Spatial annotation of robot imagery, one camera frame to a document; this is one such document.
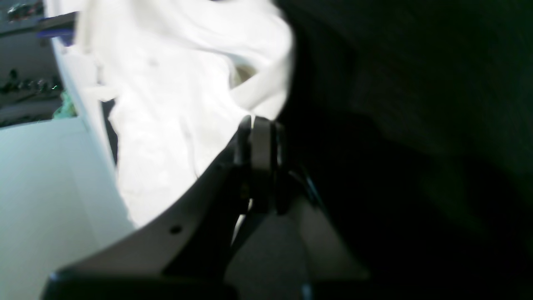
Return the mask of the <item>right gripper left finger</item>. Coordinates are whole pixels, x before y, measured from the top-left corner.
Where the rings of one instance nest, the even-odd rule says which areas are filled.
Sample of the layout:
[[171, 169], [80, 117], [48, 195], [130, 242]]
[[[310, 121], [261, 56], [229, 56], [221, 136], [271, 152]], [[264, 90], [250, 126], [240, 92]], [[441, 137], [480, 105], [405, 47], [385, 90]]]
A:
[[252, 119], [155, 220], [53, 272], [44, 300], [237, 300], [224, 282], [238, 218], [248, 210], [245, 158]]

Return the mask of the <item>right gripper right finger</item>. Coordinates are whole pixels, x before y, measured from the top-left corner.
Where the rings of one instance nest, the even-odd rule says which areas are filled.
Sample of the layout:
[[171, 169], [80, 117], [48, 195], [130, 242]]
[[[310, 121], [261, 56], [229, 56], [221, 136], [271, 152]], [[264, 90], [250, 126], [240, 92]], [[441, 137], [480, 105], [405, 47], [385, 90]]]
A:
[[311, 178], [287, 161], [284, 128], [264, 117], [251, 122], [252, 211], [275, 213], [296, 239], [299, 254], [291, 285], [294, 300], [365, 300], [368, 273], [331, 221]]

